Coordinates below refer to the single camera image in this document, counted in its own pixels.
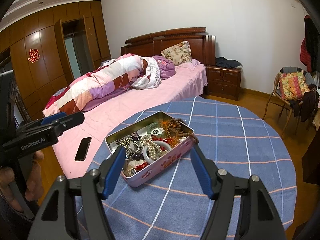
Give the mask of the person left hand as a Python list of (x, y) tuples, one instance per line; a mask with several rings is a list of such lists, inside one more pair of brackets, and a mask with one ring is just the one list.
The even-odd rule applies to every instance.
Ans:
[(39, 210), (37, 201), (43, 195), (39, 162), (44, 158), (42, 151), (14, 161), (9, 167), (1, 168), (1, 193), (3, 199), (17, 212), (33, 219)]

